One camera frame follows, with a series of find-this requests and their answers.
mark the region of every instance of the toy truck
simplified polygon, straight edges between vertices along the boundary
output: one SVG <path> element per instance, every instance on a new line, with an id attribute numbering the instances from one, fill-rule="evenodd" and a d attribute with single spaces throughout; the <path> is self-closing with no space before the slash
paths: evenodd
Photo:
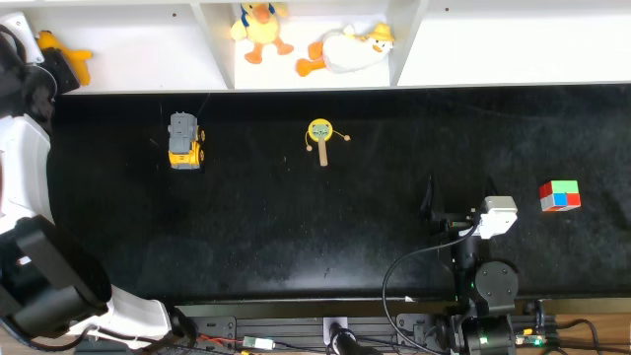
<path id="1" fill-rule="evenodd" d="M 204 164 L 202 144 L 206 133 L 197 125 L 197 117 L 189 113 L 174 113 L 169 125 L 169 161 L 171 168 L 194 170 Z"/>

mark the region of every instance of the cable connector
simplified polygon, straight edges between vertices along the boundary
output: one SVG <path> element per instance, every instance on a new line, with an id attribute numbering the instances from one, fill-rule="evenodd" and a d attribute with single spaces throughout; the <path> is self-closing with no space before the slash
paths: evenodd
<path id="1" fill-rule="evenodd" d="M 244 336 L 244 347 L 261 349 L 261 350 L 274 350 L 274 340 L 257 338 L 253 336 Z"/>

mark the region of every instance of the duck's yellow hat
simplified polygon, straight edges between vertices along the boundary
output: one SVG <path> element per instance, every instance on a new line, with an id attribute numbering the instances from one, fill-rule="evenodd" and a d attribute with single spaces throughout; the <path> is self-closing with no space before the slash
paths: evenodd
<path id="1" fill-rule="evenodd" d="M 378 23 L 368 37 L 376 40 L 394 41 L 394 37 L 390 33 L 390 26 L 384 23 Z"/>

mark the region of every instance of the rubik's cube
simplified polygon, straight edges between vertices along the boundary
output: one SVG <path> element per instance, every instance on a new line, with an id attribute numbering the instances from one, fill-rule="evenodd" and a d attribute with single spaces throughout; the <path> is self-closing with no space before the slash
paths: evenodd
<path id="1" fill-rule="evenodd" d="M 581 207 L 579 184 L 575 180 L 551 181 L 539 188 L 543 212 L 569 211 Z"/>

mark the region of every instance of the black tabletop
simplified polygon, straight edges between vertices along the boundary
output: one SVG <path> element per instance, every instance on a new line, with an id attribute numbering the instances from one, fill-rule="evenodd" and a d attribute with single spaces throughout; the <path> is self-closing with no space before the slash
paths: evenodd
<path id="1" fill-rule="evenodd" d="M 489 178 L 519 208 L 491 240 L 522 297 L 629 294 L 628 86 L 63 97 L 48 181 L 55 222 L 141 297 L 177 302 L 378 297 L 399 256 L 439 244 L 418 216 L 428 174 L 447 209 Z M 170 168 L 167 125 L 196 114 L 204 172 Z M 305 131 L 342 134 L 329 166 Z M 538 187 L 579 182 L 583 206 L 541 213 Z M 437 253 L 401 265 L 392 295 L 452 299 Z"/>

